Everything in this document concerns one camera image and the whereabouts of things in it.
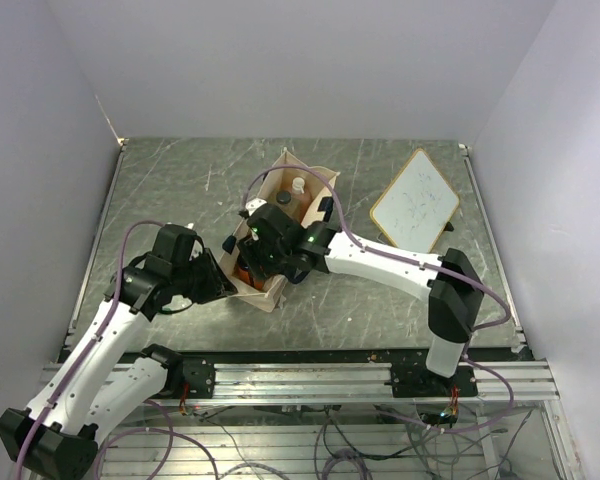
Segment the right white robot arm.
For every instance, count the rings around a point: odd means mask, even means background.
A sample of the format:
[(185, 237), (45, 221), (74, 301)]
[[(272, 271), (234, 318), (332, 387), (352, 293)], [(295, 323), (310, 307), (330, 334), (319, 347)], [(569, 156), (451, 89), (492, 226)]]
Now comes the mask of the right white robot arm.
[(479, 313), (484, 293), (468, 257), (457, 249), (421, 254), (347, 233), (334, 222), (304, 227), (262, 199), (241, 211), (249, 232), (237, 243), (251, 275), (264, 281), (283, 275), (299, 283), (308, 273), (350, 275), (389, 286), (427, 304), (432, 341), (420, 375), (430, 394), (445, 394)]

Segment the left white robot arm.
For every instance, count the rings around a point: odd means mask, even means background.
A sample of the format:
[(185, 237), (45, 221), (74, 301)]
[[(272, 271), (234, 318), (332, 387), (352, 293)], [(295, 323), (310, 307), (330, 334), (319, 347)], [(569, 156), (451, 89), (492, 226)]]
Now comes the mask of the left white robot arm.
[(183, 387), (179, 353), (152, 345), (115, 381), (131, 340), (176, 297), (207, 304), (235, 295), (210, 249), (191, 228), (161, 224), (148, 252), (120, 260), (88, 330), (55, 376), (22, 409), (0, 417), (0, 439), (16, 464), (47, 479), (81, 479), (111, 432), (155, 395)]

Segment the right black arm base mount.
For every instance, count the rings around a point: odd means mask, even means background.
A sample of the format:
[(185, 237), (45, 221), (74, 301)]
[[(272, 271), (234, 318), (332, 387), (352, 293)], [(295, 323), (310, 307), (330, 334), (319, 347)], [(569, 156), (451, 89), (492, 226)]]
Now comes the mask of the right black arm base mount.
[(389, 372), (394, 398), (450, 398), (453, 392), (461, 398), (478, 395), (474, 370), (468, 366), (460, 366), (450, 378), (417, 364), (392, 364)]

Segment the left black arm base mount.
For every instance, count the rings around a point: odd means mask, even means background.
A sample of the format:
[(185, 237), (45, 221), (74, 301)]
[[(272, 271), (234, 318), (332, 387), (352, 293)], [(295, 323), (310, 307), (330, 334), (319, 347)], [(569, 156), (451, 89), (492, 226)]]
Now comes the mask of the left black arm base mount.
[(130, 365), (123, 379), (140, 386), (143, 400), (213, 396), (216, 370), (208, 356), (152, 344), (140, 352), (123, 354), (120, 362)]

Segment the beige canvas tote bag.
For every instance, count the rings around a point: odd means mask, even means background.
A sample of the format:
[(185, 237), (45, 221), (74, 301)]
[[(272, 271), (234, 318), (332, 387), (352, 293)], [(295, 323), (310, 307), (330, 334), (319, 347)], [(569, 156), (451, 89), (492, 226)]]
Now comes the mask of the beige canvas tote bag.
[(337, 177), (336, 171), (310, 167), (288, 151), (262, 174), (259, 190), (222, 245), (220, 267), (238, 299), (271, 312), (286, 285), (328, 271), (329, 243), (338, 232), (331, 195)]

